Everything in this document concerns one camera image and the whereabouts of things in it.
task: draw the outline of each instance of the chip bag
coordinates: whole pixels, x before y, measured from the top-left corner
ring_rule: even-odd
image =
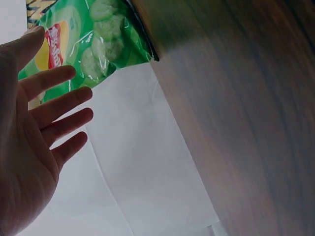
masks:
[[[77,74],[41,94],[40,103],[79,87],[93,88],[117,69],[155,58],[125,0],[58,0],[49,7],[36,23],[46,30],[44,43],[19,79],[61,65],[74,66]]]

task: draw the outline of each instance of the finger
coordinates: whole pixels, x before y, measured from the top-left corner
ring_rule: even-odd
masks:
[[[52,154],[55,157],[60,171],[63,165],[84,146],[87,140],[87,134],[80,132],[66,141],[64,144],[52,150]]]
[[[42,92],[59,85],[75,76],[75,69],[70,65],[60,66],[39,72],[20,81],[28,101],[33,100]]]
[[[43,129],[68,111],[90,100],[92,95],[90,88],[82,87],[30,110],[30,114],[36,120],[38,128]]]
[[[41,131],[44,140],[50,147],[55,141],[85,125],[93,118],[93,111],[85,108],[62,120],[56,121]]]
[[[12,42],[1,45],[0,51],[9,53],[16,61],[18,71],[36,55],[44,41],[45,30],[43,27],[35,27],[31,32]]]

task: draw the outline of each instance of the cucumber image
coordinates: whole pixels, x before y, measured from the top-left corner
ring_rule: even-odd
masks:
[[[123,26],[124,16],[113,15],[106,21],[95,22],[94,30],[104,39],[104,41],[111,41],[122,36]]]
[[[90,17],[93,21],[103,21],[114,15],[119,10],[117,0],[96,0],[90,9]]]
[[[99,61],[94,58],[91,47],[87,48],[82,54],[81,70],[85,77],[94,81],[95,84],[104,77],[101,65]]]
[[[105,42],[102,37],[95,35],[92,41],[93,55],[100,61],[116,61],[122,54],[123,49],[124,42],[121,38]]]

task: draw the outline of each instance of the wooden surface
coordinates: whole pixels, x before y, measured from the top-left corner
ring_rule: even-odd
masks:
[[[314,236],[312,0],[133,2],[230,236]]]

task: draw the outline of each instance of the palm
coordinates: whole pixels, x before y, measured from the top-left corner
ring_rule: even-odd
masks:
[[[34,33],[32,38],[25,36],[22,39],[26,40],[25,38],[28,37],[29,41],[35,39],[40,41],[43,32],[41,34]],[[31,57],[39,49],[35,43],[33,44]],[[41,213],[53,196],[62,166],[82,148],[87,136],[85,133],[78,133],[52,150],[50,150],[51,145],[93,117],[90,109],[83,109],[55,121],[74,107],[89,100],[92,97],[89,88],[72,91],[28,111],[29,101],[50,87],[71,79],[75,71],[70,66],[59,67],[31,76],[17,84],[15,83],[17,73],[14,68],[24,66],[27,61],[22,62],[22,65],[20,61],[14,63],[6,61],[6,68],[0,68],[2,74],[13,77],[10,78],[12,85],[9,85],[9,88],[12,91],[9,92],[15,94],[12,98],[16,98],[15,102],[12,102],[15,108],[1,107],[0,112],[0,115],[6,114],[4,121],[0,123],[5,125],[2,127],[5,132],[1,134],[1,138],[4,136],[6,139],[5,145],[0,139],[0,147],[3,149],[0,149],[0,153],[4,153],[4,156],[0,156],[0,161],[2,160],[1,163],[3,163],[0,173],[0,200],[4,202],[4,205],[0,202],[0,219],[5,219],[5,221],[0,220],[0,232],[2,228],[8,235],[19,232]],[[10,104],[11,93],[9,92],[2,93],[4,97],[1,99],[7,100]]]

